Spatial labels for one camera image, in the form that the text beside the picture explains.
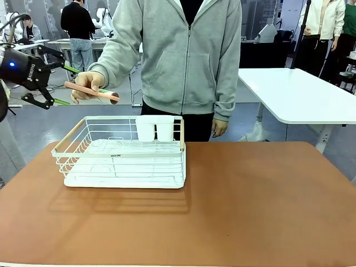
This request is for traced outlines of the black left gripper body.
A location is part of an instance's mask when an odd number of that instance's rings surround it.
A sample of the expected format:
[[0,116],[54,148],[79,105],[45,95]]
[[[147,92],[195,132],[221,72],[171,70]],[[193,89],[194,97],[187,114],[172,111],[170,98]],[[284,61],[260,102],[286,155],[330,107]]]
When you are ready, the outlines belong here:
[[29,91],[48,86],[51,71],[40,57],[32,57],[9,46],[1,47],[1,79]]

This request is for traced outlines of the person's right hand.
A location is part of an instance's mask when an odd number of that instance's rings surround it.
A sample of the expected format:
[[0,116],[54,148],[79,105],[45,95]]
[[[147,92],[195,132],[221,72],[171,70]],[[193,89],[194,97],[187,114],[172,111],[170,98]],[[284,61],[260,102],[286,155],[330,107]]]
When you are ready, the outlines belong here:
[[[98,91],[99,88],[104,88],[107,83],[103,74],[95,71],[81,72],[75,79],[75,84],[90,88],[93,91]],[[78,105],[80,100],[87,101],[95,98],[84,92],[72,90],[71,98],[74,104]]]

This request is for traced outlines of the person's left hand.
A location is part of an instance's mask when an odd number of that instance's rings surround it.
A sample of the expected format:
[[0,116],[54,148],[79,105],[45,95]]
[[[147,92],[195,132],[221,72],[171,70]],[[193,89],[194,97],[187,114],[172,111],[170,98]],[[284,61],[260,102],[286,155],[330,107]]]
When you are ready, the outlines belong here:
[[217,120],[214,118],[212,120],[212,128],[211,128],[212,137],[217,138],[222,136],[228,129],[228,124],[229,124],[228,121]]

